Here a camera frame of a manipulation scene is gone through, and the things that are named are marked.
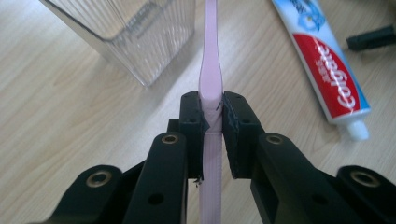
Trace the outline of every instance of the table surface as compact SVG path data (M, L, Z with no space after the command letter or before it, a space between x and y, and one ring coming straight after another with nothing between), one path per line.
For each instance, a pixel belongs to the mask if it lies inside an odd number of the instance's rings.
M320 1L372 113L371 137L351 142L329 124L269 0L219 0L224 90L247 98L267 132L291 139L320 170L357 164L396 183L396 47L352 52L347 37L395 21L388 0ZM150 88L108 63L39 1L0 1L0 223L49 217L84 170L126 171L198 88L204 2L195 33ZM233 180L223 150L222 222L260 223L249 181ZM198 223L189 184L188 223Z

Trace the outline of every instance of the wood grain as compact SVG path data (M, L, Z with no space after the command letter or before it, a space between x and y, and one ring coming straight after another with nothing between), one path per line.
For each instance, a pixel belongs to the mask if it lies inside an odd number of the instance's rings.
M352 52L346 38L396 21L389 1L320 1L373 112L368 141L328 124L269 0L219 0L224 89L246 96L263 128L290 138L319 169L371 168L396 183L396 47ZM105 61L39 1L0 1L0 223L46 219L87 168L126 171L198 88L204 4L195 34L146 89ZM223 223L260 223L249 182L232 180L224 153ZM189 223L198 195L189 185Z

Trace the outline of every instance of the wooden table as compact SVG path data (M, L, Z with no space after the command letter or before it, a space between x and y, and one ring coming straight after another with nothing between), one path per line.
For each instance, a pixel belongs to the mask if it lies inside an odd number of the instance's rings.
M320 1L373 112L371 137L330 125L269 0L219 0L224 90L244 95L267 132L290 138L320 170L358 164L396 183L396 46L352 52L346 39L388 25L389 1ZM204 3L195 34L150 88L108 63L39 1L0 1L0 223L43 221L84 170L137 165L196 91ZM198 223L189 185L188 222ZM232 180L224 150L223 223L260 223L249 181Z

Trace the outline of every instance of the screw hole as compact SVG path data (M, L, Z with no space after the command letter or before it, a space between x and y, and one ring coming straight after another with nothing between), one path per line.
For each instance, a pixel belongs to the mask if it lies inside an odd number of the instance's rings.
M165 144L174 144L178 141L178 137L176 135L169 134L164 136L162 140Z
M87 186L90 188L99 188L108 183L111 179L109 171L98 171L90 175L87 179Z
M320 194L314 194L312 195L312 200L314 200L315 203L319 203L319 204L328 204L329 201L322 195Z
M362 171L352 171L350 176L354 181L368 188L377 188L381 185L378 179L376 179L374 176Z
M281 145L283 143L283 139L276 135L268 135L266 138L267 142L272 143L274 145Z
M163 202L163 195L160 193L155 193L148 197L149 204L158 205L162 202Z

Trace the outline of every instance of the red toothpaste label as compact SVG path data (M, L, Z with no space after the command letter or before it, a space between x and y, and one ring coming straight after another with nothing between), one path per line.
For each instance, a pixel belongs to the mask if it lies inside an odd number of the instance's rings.
M293 35L332 118L361 109L345 64L328 45L310 35Z

